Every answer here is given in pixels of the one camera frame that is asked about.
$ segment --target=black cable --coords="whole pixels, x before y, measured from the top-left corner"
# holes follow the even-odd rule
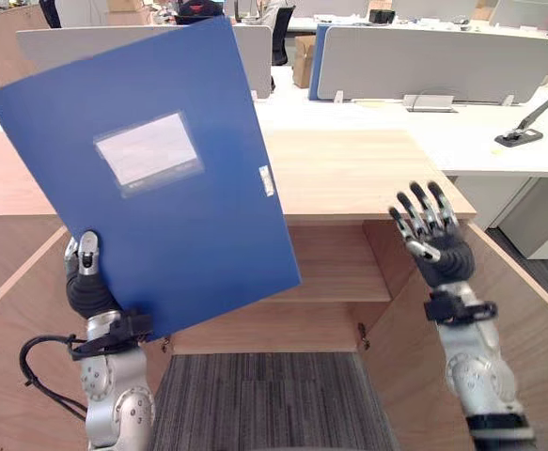
[[[63,343],[67,345],[68,347],[70,347],[72,343],[86,343],[85,340],[78,339],[73,334],[69,336],[39,335],[27,341],[21,347],[21,351],[19,352],[19,367],[21,368],[23,375],[27,378],[27,382],[25,383],[25,386],[28,387],[29,385],[33,385],[38,390],[40,390],[44,395],[46,395],[48,398],[54,401],[56,404],[60,405],[63,409],[70,412],[73,416],[75,416],[79,420],[85,422],[87,407],[84,406],[82,403],[77,402],[74,399],[71,399],[70,397],[65,397],[63,395],[60,395],[57,392],[50,390],[43,383],[41,383],[41,381],[38,379],[36,374],[31,369],[31,366],[29,366],[29,363],[27,363],[27,354],[29,353],[29,351],[31,351],[31,349],[34,346],[38,345],[39,343],[44,343],[47,341]]]

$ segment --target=white desk surface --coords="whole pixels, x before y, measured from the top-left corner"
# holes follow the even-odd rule
[[[275,92],[255,102],[264,132],[407,130],[447,175],[548,177],[548,110],[533,125],[544,134],[540,141],[505,148],[493,140],[547,100],[548,85],[524,105],[468,104],[456,105],[454,114],[409,113],[398,101],[309,101],[307,89],[292,83],[290,67],[273,67],[272,75]]]

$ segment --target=blue folder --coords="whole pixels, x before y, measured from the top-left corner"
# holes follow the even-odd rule
[[[5,86],[0,123],[151,339],[300,284],[227,19]]]

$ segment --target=cardboard box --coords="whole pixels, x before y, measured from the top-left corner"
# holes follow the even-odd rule
[[[299,87],[309,87],[315,36],[297,36],[294,38],[294,45],[296,46],[296,55],[292,68],[292,80]]]
[[[144,7],[142,0],[107,0],[111,12],[135,12]]]
[[[152,13],[150,7],[134,12],[107,12],[106,23],[110,26],[151,25]]]

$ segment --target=light wood surface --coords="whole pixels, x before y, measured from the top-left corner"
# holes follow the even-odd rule
[[[401,244],[394,221],[365,221],[364,232],[376,256],[386,287],[394,298],[399,295],[415,268],[414,259]]]
[[[478,266],[471,286],[499,307],[502,354],[539,449],[548,449],[548,294],[475,225],[464,232]],[[362,356],[401,449],[473,449],[459,401],[446,388],[438,334],[422,308],[428,291],[412,272],[371,329],[372,347]]]
[[[37,72],[25,59],[16,40],[18,30],[48,28],[39,5],[0,11],[0,86],[16,82]]]
[[[253,303],[174,334],[172,344],[174,354],[356,348],[345,303]]]
[[[386,219],[397,191],[436,180],[459,217],[472,206],[406,132],[268,132],[268,154],[287,219]],[[52,207],[0,136],[0,214],[51,214]]]
[[[84,321],[64,298],[63,237],[0,302],[0,449],[85,449],[84,424],[33,387],[24,387],[18,355],[37,334],[82,334]],[[83,401],[79,367],[57,344],[39,345],[30,365],[43,383]]]
[[[360,225],[291,225],[303,283],[268,303],[386,303],[390,295]]]
[[[60,220],[50,216],[0,218],[0,286],[60,226]]]
[[[150,7],[143,7],[137,11],[107,12],[106,23],[110,26],[150,25],[152,14]]]
[[[42,214],[55,211],[7,136],[0,133],[0,215]]]
[[[461,218],[475,211],[407,132],[278,131],[265,143],[290,219],[387,219],[413,180],[435,180]]]

